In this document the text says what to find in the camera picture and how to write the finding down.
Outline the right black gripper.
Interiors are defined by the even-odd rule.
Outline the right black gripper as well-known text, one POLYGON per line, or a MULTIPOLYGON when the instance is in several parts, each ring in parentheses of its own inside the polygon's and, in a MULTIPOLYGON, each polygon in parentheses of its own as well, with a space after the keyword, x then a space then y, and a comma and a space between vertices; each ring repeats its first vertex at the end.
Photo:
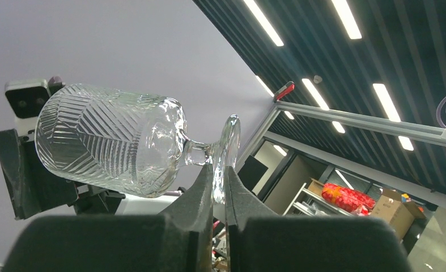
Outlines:
POLYGON ((16 220, 66 205, 77 215, 115 214, 126 195, 67 180, 50 173, 39 160, 34 141, 15 129, 0 131, 0 165, 16 220))

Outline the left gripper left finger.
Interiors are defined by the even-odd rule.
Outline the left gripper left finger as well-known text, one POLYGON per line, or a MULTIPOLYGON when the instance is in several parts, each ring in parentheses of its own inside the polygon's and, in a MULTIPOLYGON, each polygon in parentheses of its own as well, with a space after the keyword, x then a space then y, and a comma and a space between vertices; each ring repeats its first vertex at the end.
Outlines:
POLYGON ((46 216, 21 233, 3 271, 210 271, 213 168, 156 215, 46 216))

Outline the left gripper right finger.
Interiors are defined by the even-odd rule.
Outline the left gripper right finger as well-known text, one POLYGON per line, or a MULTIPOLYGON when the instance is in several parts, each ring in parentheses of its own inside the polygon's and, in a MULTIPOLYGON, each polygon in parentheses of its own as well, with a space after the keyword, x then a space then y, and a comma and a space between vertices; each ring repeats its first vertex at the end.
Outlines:
POLYGON ((224 171, 231 271, 410 271, 390 226, 357 216, 281 216, 224 171))

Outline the clear wine glass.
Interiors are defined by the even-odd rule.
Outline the clear wine glass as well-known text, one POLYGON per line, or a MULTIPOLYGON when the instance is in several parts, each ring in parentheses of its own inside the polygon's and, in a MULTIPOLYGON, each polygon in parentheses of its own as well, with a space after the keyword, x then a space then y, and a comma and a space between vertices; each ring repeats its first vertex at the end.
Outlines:
POLYGON ((173 98, 88 84, 65 86, 43 106, 35 147, 52 174, 144 198, 162 196, 185 165, 213 168, 213 199, 225 202, 224 172, 236 164, 240 119, 229 116, 220 139, 187 134, 173 98))

